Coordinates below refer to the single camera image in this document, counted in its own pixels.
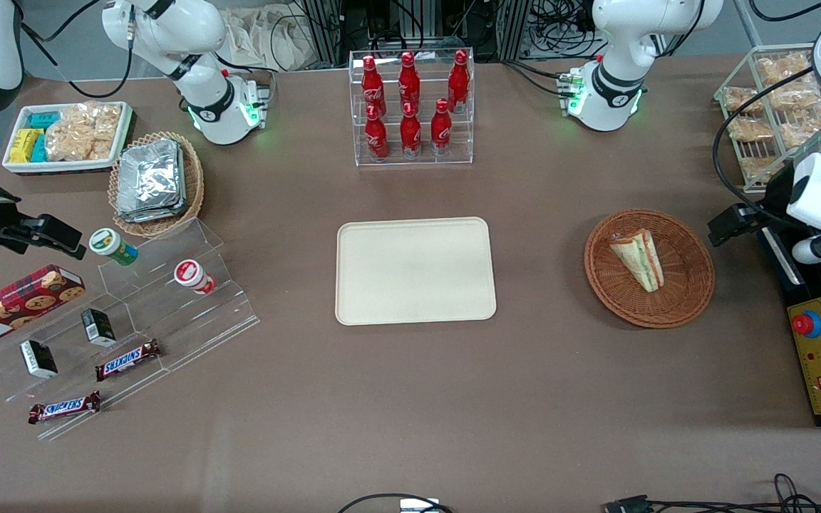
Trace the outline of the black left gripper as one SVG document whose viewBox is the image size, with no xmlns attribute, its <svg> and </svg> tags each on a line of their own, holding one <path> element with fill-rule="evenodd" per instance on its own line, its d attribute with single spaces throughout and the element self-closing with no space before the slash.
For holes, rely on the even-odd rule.
<svg viewBox="0 0 821 513">
<path fill-rule="evenodd" d="M 786 212 L 795 184 L 795 166 L 786 162 L 767 182 L 762 213 L 749 205 L 733 204 L 708 222 L 708 239 L 713 247 L 723 246 L 734 237 L 770 228 L 775 231 L 809 231 L 809 227 Z"/>
</svg>

